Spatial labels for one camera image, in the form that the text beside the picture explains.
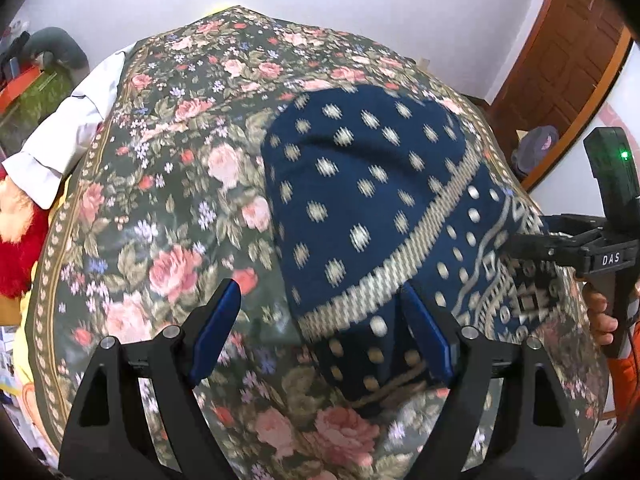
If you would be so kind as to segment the right human hand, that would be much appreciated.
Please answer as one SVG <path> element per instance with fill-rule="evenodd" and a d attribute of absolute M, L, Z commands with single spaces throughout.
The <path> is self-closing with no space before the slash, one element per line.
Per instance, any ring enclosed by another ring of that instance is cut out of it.
<path fill-rule="evenodd" d="M 594 341 L 600 347 L 612 344 L 618 321 L 608 314 L 608 300 L 590 282 L 585 282 L 582 298 L 587 307 L 590 333 Z"/>

